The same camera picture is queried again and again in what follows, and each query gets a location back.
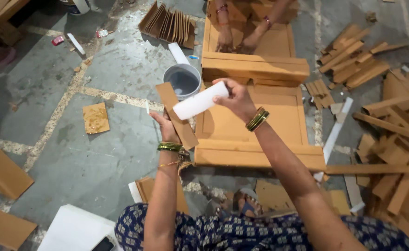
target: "blue patterned dress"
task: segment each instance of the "blue patterned dress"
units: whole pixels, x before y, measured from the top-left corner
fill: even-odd
[[[119,216],[115,234],[125,251],[142,250],[147,204],[128,206]],[[409,250],[409,238],[395,226],[369,217],[341,216],[353,235],[369,250]],[[254,219],[232,215],[225,222],[217,216],[195,220],[176,214],[175,250],[297,250],[313,246],[297,214]]]

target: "hand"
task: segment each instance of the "hand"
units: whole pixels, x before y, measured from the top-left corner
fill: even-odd
[[[229,25],[221,26],[215,52],[232,53],[233,51],[234,43],[232,40],[231,27]]]
[[[181,144],[181,140],[178,137],[178,134],[175,131],[172,121],[164,108],[163,116],[159,115],[156,112],[150,112],[149,115],[159,124],[159,129],[161,131],[161,137],[164,142],[172,142]]]
[[[229,97],[214,96],[212,101],[218,105],[226,106],[243,122],[248,123],[256,115],[257,109],[249,96],[248,90],[232,79],[216,79],[212,84],[223,81],[229,90]]]
[[[254,54],[254,51],[257,49],[257,45],[259,44],[262,36],[263,32],[261,32],[259,29],[255,29],[251,35],[243,39],[241,44],[237,46],[237,54]]]

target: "concrete floor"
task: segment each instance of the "concrete floor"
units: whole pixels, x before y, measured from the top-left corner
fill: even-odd
[[[380,39],[389,43],[409,40],[409,1],[396,1],[300,0],[301,11],[291,24],[297,57],[307,59],[313,72],[306,82],[321,77],[315,71],[319,50],[349,22],[368,26],[364,18],[366,11],[375,11],[378,19],[365,38],[367,44]],[[196,40],[202,43],[206,2],[167,2],[196,16]],[[152,101],[151,108],[161,111],[154,86],[163,82],[163,73],[174,64],[174,59],[167,43],[143,35],[137,29],[150,4],[147,0],[134,4],[123,0],[116,3],[93,0],[92,11],[72,16],[65,13],[59,1],[52,1],[22,25],[29,33],[15,46],[17,59],[0,69],[0,148],[35,180],[16,201],[0,195],[2,210],[39,225],[36,237],[29,238],[20,250],[37,249],[39,235],[45,233],[59,207],[65,204],[115,220],[122,209],[134,203],[128,184],[155,175],[155,149],[160,135],[141,100]],[[115,32],[96,39],[94,33],[98,28]],[[78,38],[92,65],[82,64],[86,58],[70,52],[72,46],[68,41],[59,46],[51,44],[53,35],[67,32]],[[199,45],[183,51],[200,57],[201,49]],[[383,56],[398,66],[409,62],[409,49]],[[189,61],[200,69],[200,60]],[[79,73],[73,71],[77,66],[82,66]],[[322,79],[329,84],[326,76]],[[341,93],[341,88],[337,88],[332,95],[336,102],[352,97],[352,111],[359,111],[363,105],[380,101],[380,81],[375,78],[351,93]],[[308,103],[307,92],[304,96],[310,144],[324,142],[334,124],[333,116],[328,109],[317,112]],[[103,101],[107,104],[111,130],[87,136],[82,107]],[[12,112],[8,102],[18,104],[18,110]],[[358,122],[347,117],[336,145],[356,148],[363,132]],[[350,163],[350,157],[335,151],[329,163]],[[241,187],[254,188],[257,178],[278,183],[271,179],[270,172],[186,169],[182,179],[191,215],[202,214],[207,203],[198,183],[217,192],[236,191]],[[327,187],[345,190],[344,180],[334,176]]]

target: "plastic bucket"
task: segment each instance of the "plastic bucket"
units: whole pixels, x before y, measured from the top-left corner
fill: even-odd
[[[164,72],[164,82],[170,82],[178,100],[185,100],[200,91],[201,76],[190,64],[179,63]]]

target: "bangle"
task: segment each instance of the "bangle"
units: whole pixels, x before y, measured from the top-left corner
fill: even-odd
[[[265,109],[261,106],[259,109],[257,109],[256,116],[254,116],[250,122],[246,123],[246,128],[250,132],[255,131],[255,129],[265,122],[268,116],[269,112],[265,111]]]
[[[269,17],[268,17],[268,16],[264,16],[263,19],[266,20],[266,22],[268,23],[268,30],[271,29],[271,27],[273,26],[273,24],[271,23],[271,20],[269,20]]]
[[[218,14],[220,13],[220,11],[226,11],[227,13],[229,13],[228,4],[224,4],[220,6],[215,12]]]
[[[162,164],[162,165],[159,165],[158,166],[158,168],[160,168],[160,167],[164,167],[164,166],[170,166],[170,165],[173,165],[173,164],[178,164],[179,163],[179,160],[177,160],[177,161],[175,161],[175,162],[170,162],[170,163],[168,163],[168,164]]]
[[[161,150],[168,150],[168,151],[174,151],[174,152],[179,152],[179,150],[181,149],[183,145],[178,144],[178,143],[172,143],[172,142],[161,142],[158,145],[157,150],[161,151]]]

